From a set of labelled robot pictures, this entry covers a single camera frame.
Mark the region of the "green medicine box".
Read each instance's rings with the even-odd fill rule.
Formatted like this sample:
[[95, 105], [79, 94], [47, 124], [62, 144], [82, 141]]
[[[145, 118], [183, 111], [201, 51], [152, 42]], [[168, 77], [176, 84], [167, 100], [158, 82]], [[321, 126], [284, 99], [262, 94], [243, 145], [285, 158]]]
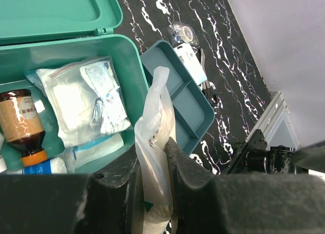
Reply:
[[50, 157], [64, 148], [56, 118], [24, 72], [111, 56], [126, 113], [135, 124], [143, 113], [148, 84], [136, 45], [114, 32], [122, 20], [118, 0], [1, 0], [1, 91], [31, 91]]

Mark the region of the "blue cotton swab packet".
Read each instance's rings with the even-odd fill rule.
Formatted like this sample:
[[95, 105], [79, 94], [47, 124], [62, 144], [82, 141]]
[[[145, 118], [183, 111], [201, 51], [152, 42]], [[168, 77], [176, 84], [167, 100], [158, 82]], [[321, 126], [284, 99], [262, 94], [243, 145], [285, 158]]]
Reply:
[[72, 148], [66, 148], [61, 156], [68, 171], [73, 172], [75, 169], [109, 155], [123, 146], [124, 141], [121, 134], [116, 133]]

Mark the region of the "small clear plastic packet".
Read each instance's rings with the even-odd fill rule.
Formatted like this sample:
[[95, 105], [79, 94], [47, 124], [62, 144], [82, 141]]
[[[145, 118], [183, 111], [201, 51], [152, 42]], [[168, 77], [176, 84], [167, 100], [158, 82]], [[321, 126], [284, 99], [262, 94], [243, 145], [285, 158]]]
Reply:
[[111, 57], [65, 65], [49, 78], [49, 88], [68, 128], [110, 135], [131, 126]]

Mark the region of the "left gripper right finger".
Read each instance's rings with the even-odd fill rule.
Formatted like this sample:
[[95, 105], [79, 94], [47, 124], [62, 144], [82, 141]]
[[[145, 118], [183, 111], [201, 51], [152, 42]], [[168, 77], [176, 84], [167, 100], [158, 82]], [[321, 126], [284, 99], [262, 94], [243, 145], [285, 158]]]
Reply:
[[324, 233], [324, 180], [308, 174], [215, 175], [166, 144], [173, 233]]

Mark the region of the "dark blue divided tray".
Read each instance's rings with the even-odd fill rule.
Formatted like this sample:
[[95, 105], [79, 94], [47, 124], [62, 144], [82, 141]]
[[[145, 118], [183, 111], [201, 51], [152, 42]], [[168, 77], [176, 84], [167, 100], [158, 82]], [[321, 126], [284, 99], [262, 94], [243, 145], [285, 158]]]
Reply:
[[169, 42], [155, 42], [141, 55], [141, 61], [149, 85], [154, 69], [164, 66], [170, 70], [167, 89], [175, 111], [176, 139], [183, 152], [190, 155], [215, 119], [213, 108]]

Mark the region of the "amber bottle orange label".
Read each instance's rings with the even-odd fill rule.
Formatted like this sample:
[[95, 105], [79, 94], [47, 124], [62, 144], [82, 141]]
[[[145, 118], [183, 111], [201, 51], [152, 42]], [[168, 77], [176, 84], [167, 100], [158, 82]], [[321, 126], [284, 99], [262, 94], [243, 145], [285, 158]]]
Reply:
[[1, 93], [1, 130], [6, 143], [20, 152], [24, 167], [48, 159], [42, 146], [46, 132], [30, 90], [18, 89]]

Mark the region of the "white plastic medicine bottle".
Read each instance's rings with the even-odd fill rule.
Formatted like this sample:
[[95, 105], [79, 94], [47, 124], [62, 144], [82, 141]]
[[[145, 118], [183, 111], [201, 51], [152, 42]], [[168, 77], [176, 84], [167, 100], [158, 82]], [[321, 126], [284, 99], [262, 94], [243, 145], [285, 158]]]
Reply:
[[[4, 144], [4, 136], [0, 133], [0, 150], [2, 149], [2, 146]], [[7, 170], [7, 165], [5, 162], [5, 159], [2, 154], [0, 154], [0, 173], [3, 173]]]

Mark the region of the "small white blue bottle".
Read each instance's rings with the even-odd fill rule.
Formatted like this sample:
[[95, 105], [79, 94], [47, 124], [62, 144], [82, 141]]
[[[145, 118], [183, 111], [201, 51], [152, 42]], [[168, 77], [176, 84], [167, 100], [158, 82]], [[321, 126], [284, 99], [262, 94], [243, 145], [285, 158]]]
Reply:
[[48, 159], [42, 163], [27, 166], [22, 169], [23, 175], [66, 174], [67, 172], [68, 171], [65, 162], [59, 157]]

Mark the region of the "clear bag cotton balls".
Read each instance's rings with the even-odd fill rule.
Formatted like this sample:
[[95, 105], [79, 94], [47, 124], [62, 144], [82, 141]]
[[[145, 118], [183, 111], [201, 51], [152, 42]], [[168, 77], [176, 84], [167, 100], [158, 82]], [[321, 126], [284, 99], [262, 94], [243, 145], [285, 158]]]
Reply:
[[159, 66], [153, 72], [143, 115], [136, 122], [135, 148], [141, 166], [144, 201], [143, 233], [164, 233], [173, 212], [166, 143], [176, 137], [176, 119], [167, 89], [170, 70]]

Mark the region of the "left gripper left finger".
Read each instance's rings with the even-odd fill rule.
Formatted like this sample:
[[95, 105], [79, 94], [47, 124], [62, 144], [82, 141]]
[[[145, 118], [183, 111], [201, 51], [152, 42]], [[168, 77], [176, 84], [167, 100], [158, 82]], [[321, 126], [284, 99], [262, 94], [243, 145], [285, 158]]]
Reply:
[[140, 232], [134, 147], [93, 174], [1, 175], [1, 233]]

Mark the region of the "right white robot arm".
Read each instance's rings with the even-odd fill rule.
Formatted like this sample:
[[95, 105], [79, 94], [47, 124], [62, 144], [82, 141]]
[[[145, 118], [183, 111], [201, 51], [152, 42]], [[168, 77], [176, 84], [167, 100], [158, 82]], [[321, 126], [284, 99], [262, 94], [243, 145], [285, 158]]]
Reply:
[[268, 150], [267, 145], [262, 131], [256, 129], [239, 147], [223, 174], [300, 174], [309, 170], [324, 173], [324, 142], [298, 150], [283, 145]]

